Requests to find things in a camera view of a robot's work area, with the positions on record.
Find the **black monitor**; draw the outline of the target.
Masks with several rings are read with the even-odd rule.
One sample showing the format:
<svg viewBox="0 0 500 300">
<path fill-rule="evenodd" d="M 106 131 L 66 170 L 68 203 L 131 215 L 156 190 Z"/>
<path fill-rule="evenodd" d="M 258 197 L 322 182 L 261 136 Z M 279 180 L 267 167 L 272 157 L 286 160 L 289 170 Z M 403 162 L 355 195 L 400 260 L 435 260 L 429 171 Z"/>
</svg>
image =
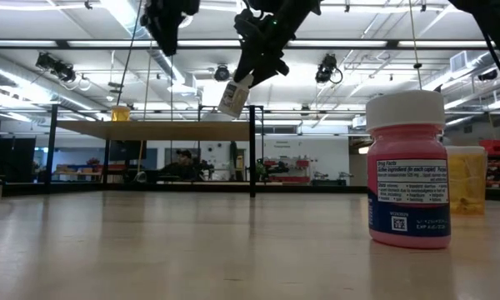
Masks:
<svg viewBox="0 0 500 300">
<path fill-rule="evenodd" d="M 146 141 L 111 141 L 109 159 L 111 161 L 145 159 L 146 151 Z"/>
</svg>

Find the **white ceiling air duct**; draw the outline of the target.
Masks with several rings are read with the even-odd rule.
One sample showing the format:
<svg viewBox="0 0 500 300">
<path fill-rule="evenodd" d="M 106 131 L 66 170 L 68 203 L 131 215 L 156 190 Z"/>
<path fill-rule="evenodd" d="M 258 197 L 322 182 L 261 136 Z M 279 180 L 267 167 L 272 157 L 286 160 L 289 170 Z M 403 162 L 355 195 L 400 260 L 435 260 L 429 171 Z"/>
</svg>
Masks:
<svg viewBox="0 0 500 300">
<path fill-rule="evenodd" d="M 196 95 L 196 79 L 192 74 L 185 75 L 180 72 L 173 64 L 172 57 L 167 57 L 160 50 L 147 50 L 151 59 L 167 75 L 169 87 L 167 90 L 171 93 L 182 95 Z"/>
</svg>

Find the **white air vent unit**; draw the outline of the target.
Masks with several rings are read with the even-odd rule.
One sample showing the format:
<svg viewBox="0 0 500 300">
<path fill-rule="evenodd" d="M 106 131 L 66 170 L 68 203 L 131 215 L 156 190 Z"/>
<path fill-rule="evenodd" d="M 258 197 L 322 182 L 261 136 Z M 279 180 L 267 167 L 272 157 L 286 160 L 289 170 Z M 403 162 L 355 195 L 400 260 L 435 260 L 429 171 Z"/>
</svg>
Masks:
<svg viewBox="0 0 500 300">
<path fill-rule="evenodd" d="M 465 50 L 455 54 L 449 59 L 450 71 L 452 73 L 456 73 L 466 68 L 470 68 L 473 64 L 473 61 L 478 57 L 479 54 L 482 54 L 482 52 L 471 50 Z"/>
</svg>

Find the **pink medicine bottle white cap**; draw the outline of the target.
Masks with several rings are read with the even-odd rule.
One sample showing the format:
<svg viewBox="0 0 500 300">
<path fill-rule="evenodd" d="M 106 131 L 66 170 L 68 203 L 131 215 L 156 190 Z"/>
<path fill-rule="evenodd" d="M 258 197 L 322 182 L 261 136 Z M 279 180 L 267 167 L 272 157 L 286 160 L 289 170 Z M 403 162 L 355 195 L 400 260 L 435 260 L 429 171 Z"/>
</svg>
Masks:
<svg viewBox="0 0 500 300">
<path fill-rule="evenodd" d="M 411 90 L 366 105 L 369 234 L 401 248 L 441 249 L 451 241 L 448 155 L 439 141 L 443 95 Z"/>
</svg>

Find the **amber pill bottle white cap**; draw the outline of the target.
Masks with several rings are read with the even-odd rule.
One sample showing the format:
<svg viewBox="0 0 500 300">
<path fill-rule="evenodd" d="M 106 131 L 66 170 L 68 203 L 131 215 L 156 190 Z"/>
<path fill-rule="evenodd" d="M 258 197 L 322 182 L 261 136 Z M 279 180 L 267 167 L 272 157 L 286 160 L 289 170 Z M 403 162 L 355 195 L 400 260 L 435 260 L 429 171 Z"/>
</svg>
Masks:
<svg viewBox="0 0 500 300">
<path fill-rule="evenodd" d="M 451 214 L 483 215 L 488 155 L 481 146 L 446 146 Z"/>
<path fill-rule="evenodd" d="M 132 109 L 127 106 L 113 106 L 111 107 L 111 120 L 113 122 L 127 122 L 130 120 L 130 113 Z"/>
</svg>

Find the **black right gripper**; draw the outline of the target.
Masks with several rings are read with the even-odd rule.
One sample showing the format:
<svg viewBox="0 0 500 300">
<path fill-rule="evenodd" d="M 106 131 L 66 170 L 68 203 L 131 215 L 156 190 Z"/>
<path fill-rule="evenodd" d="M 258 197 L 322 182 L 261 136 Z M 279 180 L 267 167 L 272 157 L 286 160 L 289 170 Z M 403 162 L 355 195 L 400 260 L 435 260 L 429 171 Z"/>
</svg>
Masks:
<svg viewBox="0 0 500 300">
<path fill-rule="evenodd" d="M 251 88 L 278 74 L 287 76 L 283 49 L 311 13 L 321 14 L 321 0 L 243 0 L 247 5 L 234 18 L 241 57 L 233 80 L 240 83 L 252 72 Z M 261 61 L 254 68 L 254 58 Z"/>
</svg>

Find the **black partition panel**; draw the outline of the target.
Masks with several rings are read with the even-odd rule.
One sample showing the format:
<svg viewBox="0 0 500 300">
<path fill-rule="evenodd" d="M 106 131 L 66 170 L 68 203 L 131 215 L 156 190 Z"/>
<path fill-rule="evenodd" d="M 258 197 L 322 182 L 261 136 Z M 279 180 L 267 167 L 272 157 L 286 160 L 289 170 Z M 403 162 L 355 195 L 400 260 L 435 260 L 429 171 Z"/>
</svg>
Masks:
<svg viewBox="0 0 500 300">
<path fill-rule="evenodd" d="M 35 138 L 0 138 L 0 180 L 31 183 Z"/>
</svg>

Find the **silver ventilation duct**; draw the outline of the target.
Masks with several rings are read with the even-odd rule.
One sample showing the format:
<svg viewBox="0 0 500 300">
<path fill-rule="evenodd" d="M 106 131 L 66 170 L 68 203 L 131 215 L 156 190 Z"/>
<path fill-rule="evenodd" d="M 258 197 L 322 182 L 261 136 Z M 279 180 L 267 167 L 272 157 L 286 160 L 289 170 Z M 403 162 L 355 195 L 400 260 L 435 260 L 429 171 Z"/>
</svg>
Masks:
<svg viewBox="0 0 500 300">
<path fill-rule="evenodd" d="M 62 120 L 108 121 L 109 109 L 83 96 L 85 87 L 53 81 L 48 71 L 33 71 L 0 56 L 0 118 L 34 122 L 56 105 Z"/>
</svg>

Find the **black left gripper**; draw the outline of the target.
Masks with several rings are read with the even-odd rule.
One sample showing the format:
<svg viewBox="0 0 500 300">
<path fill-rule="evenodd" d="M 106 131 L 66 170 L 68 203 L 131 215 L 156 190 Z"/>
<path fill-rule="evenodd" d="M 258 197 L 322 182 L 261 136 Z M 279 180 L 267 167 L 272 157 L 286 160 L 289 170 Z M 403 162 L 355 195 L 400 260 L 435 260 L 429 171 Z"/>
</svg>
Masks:
<svg viewBox="0 0 500 300">
<path fill-rule="evenodd" d="M 200 0 L 146 0 L 141 24 L 156 24 L 157 44 L 165 55 L 172 56 L 178 47 L 179 24 L 186 16 L 196 14 L 199 5 Z M 168 31 L 163 23 L 171 24 Z"/>
</svg>

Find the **table with boxes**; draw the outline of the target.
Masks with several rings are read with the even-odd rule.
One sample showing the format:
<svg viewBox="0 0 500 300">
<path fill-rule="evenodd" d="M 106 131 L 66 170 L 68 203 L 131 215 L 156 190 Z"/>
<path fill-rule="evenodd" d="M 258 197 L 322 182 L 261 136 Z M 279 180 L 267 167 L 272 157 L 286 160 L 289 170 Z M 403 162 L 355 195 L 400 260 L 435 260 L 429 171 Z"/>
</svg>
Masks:
<svg viewBox="0 0 500 300">
<path fill-rule="evenodd" d="M 52 173 L 54 182 L 90 182 L 100 183 L 103 180 L 103 163 L 95 157 L 84 164 L 58 164 Z"/>
</svg>

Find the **person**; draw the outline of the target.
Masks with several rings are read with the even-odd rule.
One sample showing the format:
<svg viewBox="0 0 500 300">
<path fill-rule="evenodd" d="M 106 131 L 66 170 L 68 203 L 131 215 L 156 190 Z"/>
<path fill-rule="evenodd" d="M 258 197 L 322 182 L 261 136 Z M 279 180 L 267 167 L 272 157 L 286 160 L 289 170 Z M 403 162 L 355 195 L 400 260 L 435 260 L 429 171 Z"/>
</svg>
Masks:
<svg viewBox="0 0 500 300">
<path fill-rule="evenodd" d="M 202 181 L 203 171 L 201 162 L 193 157 L 187 149 L 178 149 L 176 151 L 177 161 L 171 162 L 158 172 L 162 178 L 172 178 L 181 181 Z"/>
</svg>

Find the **wooden shelf black metal legs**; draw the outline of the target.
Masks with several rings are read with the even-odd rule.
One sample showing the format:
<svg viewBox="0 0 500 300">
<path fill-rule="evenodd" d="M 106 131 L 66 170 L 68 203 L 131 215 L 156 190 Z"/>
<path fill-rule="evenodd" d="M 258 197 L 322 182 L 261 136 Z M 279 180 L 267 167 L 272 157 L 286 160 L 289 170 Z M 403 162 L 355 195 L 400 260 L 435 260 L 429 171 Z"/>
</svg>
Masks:
<svg viewBox="0 0 500 300">
<path fill-rule="evenodd" d="M 75 133 L 102 139 L 106 142 L 102 181 L 108 176 L 108 144 L 115 141 L 247 141 L 249 142 L 249 196 L 257 195 L 256 172 L 256 111 L 262 106 L 245 107 L 249 112 L 248 122 L 158 122 L 158 121 L 58 121 L 58 106 L 51 109 L 51 125 L 48 134 L 47 167 L 53 165 L 56 132 L 63 128 Z"/>
</svg>

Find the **long linear ceiling light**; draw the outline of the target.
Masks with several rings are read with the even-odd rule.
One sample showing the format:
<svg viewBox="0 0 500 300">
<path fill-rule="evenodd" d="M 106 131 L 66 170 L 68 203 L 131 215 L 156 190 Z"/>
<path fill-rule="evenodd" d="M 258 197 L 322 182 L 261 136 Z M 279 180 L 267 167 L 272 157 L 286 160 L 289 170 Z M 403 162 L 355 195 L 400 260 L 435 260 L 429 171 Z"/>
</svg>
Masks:
<svg viewBox="0 0 500 300">
<path fill-rule="evenodd" d="M 482 50 L 488 47 L 484 40 L 377 40 L 377 39 L 298 39 L 288 42 L 287 49 L 346 49 L 346 50 Z M 153 42 L 139 39 L 136 41 L 121 40 L 67 40 L 67 39 L 0 39 L 0 48 L 4 49 L 125 49 L 151 48 Z M 184 39 L 177 42 L 178 49 L 237 49 L 237 39 Z"/>
</svg>

